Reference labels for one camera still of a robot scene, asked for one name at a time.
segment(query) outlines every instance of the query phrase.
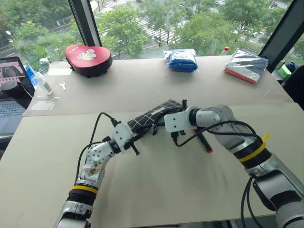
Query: window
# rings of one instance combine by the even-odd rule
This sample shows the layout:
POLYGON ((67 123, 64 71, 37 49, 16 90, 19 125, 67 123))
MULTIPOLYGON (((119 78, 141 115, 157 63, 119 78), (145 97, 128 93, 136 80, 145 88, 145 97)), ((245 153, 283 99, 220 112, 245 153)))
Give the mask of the window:
POLYGON ((284 57, 285 63, 294 62, 301 66, 304 64, 304 35, 302 35, 295 45, 290 49, 284 57))
POLYGON ((65 49, 82 43, 67 0, 0 1, 0 58, 19 56, 43 71, 39 60, 65 59, 65 49))
POLYGON ((237 48, 258 55, 292 0, 92 0, 97 29, 114 59, 198 56, 237 48))

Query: red case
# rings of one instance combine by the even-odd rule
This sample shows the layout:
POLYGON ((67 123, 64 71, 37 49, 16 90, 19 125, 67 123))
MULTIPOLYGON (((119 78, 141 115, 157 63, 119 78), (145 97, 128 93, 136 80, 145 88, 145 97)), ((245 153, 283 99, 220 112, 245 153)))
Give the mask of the red case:
POLYGON ((66 48, 65 54, 72 69, 86 77, 106 73, 112 65, 111 52, 104 47, 74 44, 66 48))
POLYGON ((235 76, 235 77, 238 77, 238 78, 240 78, 240 79, 243 79, 244 81, 247 81, 247 82, 249 82, 249 83, 251 83, 251 84, 256 84, 256 83, 257 83, 256 81, 254 81, 254 80, 252 80, 252 79, 250 79, 250 78, 248 78, 248 77, 245 77, 245 76, 243 76, 243 75, 241 75, 241 74, 239 74, 239 73, 237 73, 237 72, 235 72, 235 71, 233 71, 233 70, 230 70, 230 69, 228 69, 228 68, 225 68, 224 71, 225 71, 226 73, 230 74, 230 75, 233 75, 233 76, 235 76))

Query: street lamp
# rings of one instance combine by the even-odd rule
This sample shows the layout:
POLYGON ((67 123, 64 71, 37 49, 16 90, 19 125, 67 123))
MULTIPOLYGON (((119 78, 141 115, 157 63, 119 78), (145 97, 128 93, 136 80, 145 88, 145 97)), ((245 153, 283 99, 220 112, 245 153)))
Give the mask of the street lamp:
POLYGON ((10 31, 6 31, 6 34, 8 34, 9 36, 11 36, 13 39, 15 39, 15 38, 12 36, 12 34, 11 34, 10 31))

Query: zebra crossing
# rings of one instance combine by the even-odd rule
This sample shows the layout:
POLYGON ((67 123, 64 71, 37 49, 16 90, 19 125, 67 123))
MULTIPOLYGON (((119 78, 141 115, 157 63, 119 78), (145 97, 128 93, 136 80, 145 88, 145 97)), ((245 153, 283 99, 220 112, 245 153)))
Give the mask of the zebra crossing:
POLYGON ((131 2, 131 1, 135 1, 135 0, 110 1, 110 2, 106 2, 105 6, 106 7, 115 7, 115 6, 126 4, 127 2, 131 2))
MULTIPOLYGON (((154 30, 153 27, 149 28, 147 21, 142 20, 140 18, 136 18, 135 21, 137 22, 137 24, 139 26, 142 27, 143 31, 145 31, 148 34, 148 36, 152 37, 153 39, 155 39, 154 37, 159 38, 159 32, 154 30)), ((160 36, 161 36, 161 40, 164 43, 167 43, 167 40, 169 41, 168 43, 171 43, 173 35, 174 35, 174 33, 172 33, 172 32, 169 32, 169 36, 168 36, 168 33, 166 31, 161 31, 160 36)))

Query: laptop screen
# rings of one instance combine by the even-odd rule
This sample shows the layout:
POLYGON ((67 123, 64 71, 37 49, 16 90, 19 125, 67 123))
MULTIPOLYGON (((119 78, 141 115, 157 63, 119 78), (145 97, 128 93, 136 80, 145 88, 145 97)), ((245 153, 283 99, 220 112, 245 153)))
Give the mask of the laptop screen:
MULTIPOLYGON (((19 57, 0 58, 0 87, 8 81, 21 82, 31 95, 35 92, 19 57)), ((9 99, 0 91, 0 100, 9 99)))

